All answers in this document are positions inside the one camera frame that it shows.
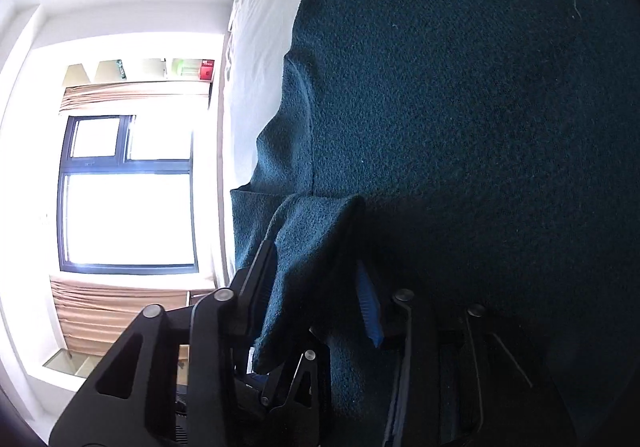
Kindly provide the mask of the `dark framed window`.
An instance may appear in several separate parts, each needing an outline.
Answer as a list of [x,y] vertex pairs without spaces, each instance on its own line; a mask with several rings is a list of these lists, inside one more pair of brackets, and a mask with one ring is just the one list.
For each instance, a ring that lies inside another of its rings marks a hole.
[[198,271],[194,124],[163,115],[72,116],[58,169],[58,265],[90,275]]

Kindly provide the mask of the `beige bed cover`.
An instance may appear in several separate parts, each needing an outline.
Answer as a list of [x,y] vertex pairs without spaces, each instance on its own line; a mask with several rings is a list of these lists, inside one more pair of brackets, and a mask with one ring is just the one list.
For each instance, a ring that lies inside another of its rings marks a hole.
[[300,0],[233,0],[219,77],[217,188],[221,270],[235,273],[230,190],[250,180],[256,138],[281,102],[283,57]]

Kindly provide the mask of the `dark teal knit sweater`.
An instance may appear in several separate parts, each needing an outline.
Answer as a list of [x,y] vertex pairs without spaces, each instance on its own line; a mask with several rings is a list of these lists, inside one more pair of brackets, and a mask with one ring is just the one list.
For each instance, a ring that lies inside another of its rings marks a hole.
[[328,444],[382,444],[413,293],[406,433],[431,444],[444,329],[522,329],[581,446],[639,441],[639,1],[301,0],[280,108],[231,193],[236,263],[278,272],[254,366],[331,351]]

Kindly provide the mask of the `red box on shelf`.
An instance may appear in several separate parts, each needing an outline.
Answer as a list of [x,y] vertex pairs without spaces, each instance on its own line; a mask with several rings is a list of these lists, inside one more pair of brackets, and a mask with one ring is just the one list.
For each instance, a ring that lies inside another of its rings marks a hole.
[[215,68],[215,61],[212,59],[202,59],[200,68],[198,69],[198,78],[201,81],[211,82],[213,81]]

